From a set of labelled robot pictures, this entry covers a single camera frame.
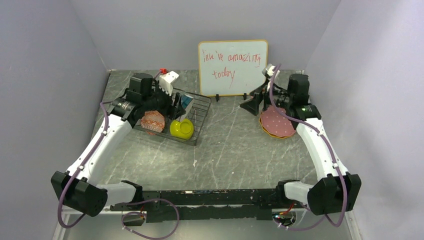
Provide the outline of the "teal white dotted bowl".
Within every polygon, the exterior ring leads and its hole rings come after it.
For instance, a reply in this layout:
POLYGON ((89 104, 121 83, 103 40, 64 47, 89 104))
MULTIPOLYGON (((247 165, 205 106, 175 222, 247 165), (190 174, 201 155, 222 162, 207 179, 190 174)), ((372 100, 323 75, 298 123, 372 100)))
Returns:
POLYGON ((185 114, 188 114, 193 107, 194 97, 189 94, 183 94, 180 99, 181 106, 185 114))

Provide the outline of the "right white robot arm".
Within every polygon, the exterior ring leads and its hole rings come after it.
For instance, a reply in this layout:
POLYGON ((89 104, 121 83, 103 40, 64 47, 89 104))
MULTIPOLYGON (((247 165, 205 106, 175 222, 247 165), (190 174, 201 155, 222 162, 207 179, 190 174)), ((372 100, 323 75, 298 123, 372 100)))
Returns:
POLYGON ((250 92, 251 99, 240 107, 259 116, 262 129, 272 137, 298 134, 317 176, 314 185, 299 180, 278 183, 274 195, 276 204, 286 208, 296 201, 307 205, 318 216, 351 211, 362 181, 358 174, 351 174, 337 156, 318 108, 309 102, 308 75, 290 75, 287 88, 275 84, 274 79, 270 73, 265 73, 264 83, 250 92))

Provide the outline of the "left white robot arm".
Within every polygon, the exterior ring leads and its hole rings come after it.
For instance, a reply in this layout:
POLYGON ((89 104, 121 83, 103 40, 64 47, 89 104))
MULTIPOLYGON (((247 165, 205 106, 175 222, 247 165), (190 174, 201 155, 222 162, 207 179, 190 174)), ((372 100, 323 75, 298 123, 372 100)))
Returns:
POLYGON ((179 77, 175 71, 161 72, 154 77, 135 73, 123 95, 100 103, 103 121, 82 154, 65 172, 56 171, 51 184, 58 197, 58 216, 69 207, 90 217, 97 216, 104 207, 124 204, 130 210, 142 206, 142 186, 122 180, 101 185, 101 174, 115 149, 125 136, 148 112, 159 112, 163 117, 174 117, 183 111, 176 102, 173 82, 179 77))

